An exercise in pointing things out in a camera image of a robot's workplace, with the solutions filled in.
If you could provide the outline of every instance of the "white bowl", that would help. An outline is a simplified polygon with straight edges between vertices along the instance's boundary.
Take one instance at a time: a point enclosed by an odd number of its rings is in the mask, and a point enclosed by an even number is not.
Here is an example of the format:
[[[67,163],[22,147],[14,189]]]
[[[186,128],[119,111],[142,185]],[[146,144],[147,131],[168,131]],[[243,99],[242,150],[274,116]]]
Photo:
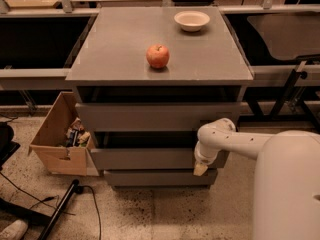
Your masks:
[[[210,17],[198,11],[183,11],[174,16],[174,20],[180,27],[188,32],[199,31],[204,25],[208,24]]]

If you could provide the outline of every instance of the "red apple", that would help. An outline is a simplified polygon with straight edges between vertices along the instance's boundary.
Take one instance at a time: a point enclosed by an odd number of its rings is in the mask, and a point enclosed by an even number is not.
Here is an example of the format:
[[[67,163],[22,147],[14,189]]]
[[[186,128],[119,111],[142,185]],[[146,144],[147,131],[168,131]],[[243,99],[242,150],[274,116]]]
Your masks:
[[[169,49],[162,44],[151,45],[146,53],[147,61],[153,68],[163,68],[169,61]]]

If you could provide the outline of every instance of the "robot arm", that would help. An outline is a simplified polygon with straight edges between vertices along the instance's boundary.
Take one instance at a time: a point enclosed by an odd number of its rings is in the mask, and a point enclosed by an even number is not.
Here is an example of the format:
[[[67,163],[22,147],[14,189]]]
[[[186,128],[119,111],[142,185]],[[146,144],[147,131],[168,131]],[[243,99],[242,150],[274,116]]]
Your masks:
[[[219,150],[256,159],[253,240],[320,239],[320,135],[237,133],[229,119],[198,131],[195,175]]]

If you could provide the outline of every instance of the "speckled floor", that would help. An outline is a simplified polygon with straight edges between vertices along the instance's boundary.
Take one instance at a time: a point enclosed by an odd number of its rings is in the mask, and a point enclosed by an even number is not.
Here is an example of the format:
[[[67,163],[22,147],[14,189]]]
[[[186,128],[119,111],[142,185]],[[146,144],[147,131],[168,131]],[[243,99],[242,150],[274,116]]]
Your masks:
[[[60,198],[73,179],[91,186],[96,194],[102,222],[103,240],[129,239],[211,239],[248,240],[252,230],[253,176],[255,161],[231,154],[226,167],[219,170],[216,183],[210,189],[169,188],[113,190],[103,177],[52,175],[29,144],[44,116],[22,116],[10,125],[20,149],[3,166],[2,173],[18,187],[39,199]],[[277,128],[247,128],[242,131],[277,132]],[[0,197],[31,207],[37,201],[22,193],[0,176]],[[55,206],[57,199],[48,204]],[[53,209],[36,205],[34,210],[47,215]],[[85,188],[75,194],[48,239],[98,239],[99,223],[92,193]],[[0,211],[0,230],[15,217]],[[42,227],[32,226],[24,239],[34,240]]]

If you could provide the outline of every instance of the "white sneaker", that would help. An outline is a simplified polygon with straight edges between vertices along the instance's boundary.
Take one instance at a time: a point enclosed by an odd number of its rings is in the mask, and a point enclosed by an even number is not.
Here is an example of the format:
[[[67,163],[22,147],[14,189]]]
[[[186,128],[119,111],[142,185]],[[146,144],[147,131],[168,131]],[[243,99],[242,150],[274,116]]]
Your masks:
[[[0,240],[20,240],[28,229],[28,222],[16,220],[0,233]]]

